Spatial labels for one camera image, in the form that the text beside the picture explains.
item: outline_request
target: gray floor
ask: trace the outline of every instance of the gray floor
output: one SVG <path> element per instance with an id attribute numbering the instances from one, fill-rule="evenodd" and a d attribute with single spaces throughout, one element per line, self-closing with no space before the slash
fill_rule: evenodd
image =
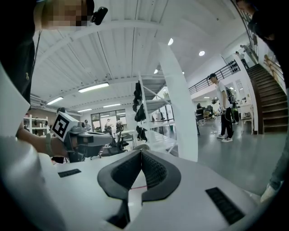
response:
<path id="1" fill-rule="evenodd" d="M 198 137 L 199 163 L 208 166 L 240 188 L 261 195 L 285 145 L 286 133 L 251 135 L 251 124 L 234 125 L 233 142 L 222 143 L 212 131 L 221 131 L 221 120 L 207 121 Z M 176 138 L 175 130 L 164 130 Z"/>

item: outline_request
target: man in white t-shirt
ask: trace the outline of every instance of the man in white t-shirt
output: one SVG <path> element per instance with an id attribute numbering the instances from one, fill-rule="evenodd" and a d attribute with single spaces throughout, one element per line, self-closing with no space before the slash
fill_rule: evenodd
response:
<path id="1" fill-rule="evenodd" d="M 249 69 L 249 66 L 248 66 L 248 64 L 244 58 L 244 54 L 240 54 L 238 51 L 236 51 L 236 55 L 238 55 L 239 59 L 242 61 L 243 65 L 244 65 L 244 67 L 246 69 Z"/>
<path id="2" fill-rule="evenodd" d="M 228 100 L 228 94 L 225 85 L 218 81 L 216 74 L 210 74 L 209 79 L 212 83 L 216 84 L 216 90 L 220 106 L 222 108 L 221 122 L 222 122 L 222 131 L 217 138 L 222 139 L 222 142 L 231 142 L 233 141 L 233 127 L 231 120 L 231 104 Z M 227 129 L 228 136 L 225 138 L 225 131 Z"/>

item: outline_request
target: person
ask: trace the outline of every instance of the person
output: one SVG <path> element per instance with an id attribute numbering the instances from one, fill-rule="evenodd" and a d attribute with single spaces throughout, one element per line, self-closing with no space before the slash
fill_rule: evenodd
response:
<path id="1" fill-rule="evenodd" d="M 6 1 L 5 8 L 13 12 L 1 14 L 1 26 L 6 36 L 1 36 L 0 61 L 20 94 L 30 103 L 32 75 L 34 71 L 35 31 L 57 29 L 61 26 L 84 25 L 93 15 L 93 0 L 29 0 Z M 33 135 L 20 124 L 16 136 L 19 140 L 33 145 L 38 152 L 47 153 L 46 138 Z M 63 143 L 51 138 L 51 151 L 54 156 L 67 156 Z"/>
<path id="2" fill-rule="evenodd" d="M 122 131 L 122 121 L 120 119 L 120 117 L 117 118 L 117 133 L 119 133 L 120 131 Z"/>
<path id="3" fill-rule="evenodd" d="M 222 131 L 217 138 L 222 139 L 223 143 L 233 141 L 233 126 L 231 120 L 231 104 L 228 100 L 227 90 L 225 85 L 218 81 L 215 73 L 209 75 L 209 79 L 212 83 L 216 84 L 217 95 L 219 99 L 220 106 L 223 107 L 221 115 Z"/>
<path id="4" fill-rule="evenodd" d="M 253 57 L 253 52 L 252 50 L 246 46 L 246 45 L 240 45 L 241 48 L 244 48 L 244 52 L 250 57 L 250 59 L 252 60 L 252 62 L 256 65 L 257 61 L 254 59 Z"/>
<path id="5" fill-rule="evenodd" d="M 109 134 L 112 135 L 112 127 L 113 127 L 113 124 L 110 123 L 110 119 L 107 119 L 107 123 L 104 126 L 104 130 L 108 131 Z"/>
<path id="6" fill-rule="evenodd" d="M 90 130 L 91 130 L 91 126 L 88 124 L 88 121 L 87 121 L 87 120 L 84 121 L 84 126 L 85 126 L 85 129 L 86 129 L 87 131 L 90 131 Z"/>
<path id="7" fill-rule="evenodd" d="M 249 66 L 248 66 L 248 64 L 244 58 L 244 54 L 240 54 L 238 51 L 236 51 L 236 55 L 238 55 L 239 59 L 242 61 L 243 65 L 244 65 L 244 67 L 246 69 L 249 69 Z"/>
<path id="8" fill-rule="evenodd" d="M 237 0 L 237 6 L 240 10 L 251 15 L 252 19 L 248 24 L 248 28 L 262 39 L 276 56 L 278 63 L 283 71 L 283 77 L 286 85 L 287 102 L 289 103 L 289 78 L 287 52 L 286 15 L 287 8 L 280 7 L 279 4 L 262 4 L 257 1 Z M 285 174 L 289 167 L 289 130 L 287 130 L 287 138 L 285 147 L 278 160 L 274 171 L 272 172 L 269 184 L 263 195 L 261 202 L 274 196 L 280 188 L 281 182 L 285 180 Z"/>

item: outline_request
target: staircase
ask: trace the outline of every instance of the staircase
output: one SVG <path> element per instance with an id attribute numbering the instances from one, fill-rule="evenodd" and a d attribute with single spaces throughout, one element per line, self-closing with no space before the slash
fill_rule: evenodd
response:
<path id="1" fill-rule="evenodd" d="M 264 132 L 286 132 L 288 127 L 287 96 L 267 70 L 257 64 L 247 70 L 261 97 Z"/>

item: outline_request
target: fluorescent light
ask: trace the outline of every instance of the fluorescent light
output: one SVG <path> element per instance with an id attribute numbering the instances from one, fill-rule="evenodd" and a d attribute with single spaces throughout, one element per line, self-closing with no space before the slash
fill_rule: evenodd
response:
<path id="1" fill-rule="evenodd" d="M 199 56 L 203 56 L 204 54 L 205 54 L 204 51 L 200 51 L 200 52 L 199 52 Z"/>
<path id="2" fill-rule="evenodd" d="M 170 41 L 168 42 L 168 45 L 170 46 L 172 45 L 172 43 L 173 43 L 173 39 L 171 38 Z"/>
<path id="3" fill-rule="evenodd" d="M 88 87 L 88 88 L 79 89 L 78 91 L 80 93 L 83 93 L 83 92 L 88 92 L 88 91 L 91 91 L 91 90 L 104 88 L 104 87 L 108 87 L 108 86 L 109 86 L 108 83 L 102 83 L 102 84 L 91 86 L 91 87 Z"/>
<path id="4" fill-rule="evenodd" d="M 78 111 L 78 112 L 90 111 L 90 110 L 92 110 L 92 109 L 91 109 L 91 108 L 89 108 L 89 109 L 84 109 L 84 110 L 80 110 L 80 111 Z"/>
<path id="5" fill-rule="evenodd" d="M 59 98 L 57 98 L 55 100 L 52 100 L 51 102 L 47 103 L 47 105 L 51 105 L 52 103 L 56 103 L 57 101 L 62 100 L 62 99 L 63 99 L 63 97 L 59 97 Z"/>
<path id="6" fill-rule="evenodd" d="M 103 106 L 103 107 L 110 107 L 110 106 L 120 106 L 120 103 L 112 104 L 112 105 L 107 105 L 107 106 Z"/>

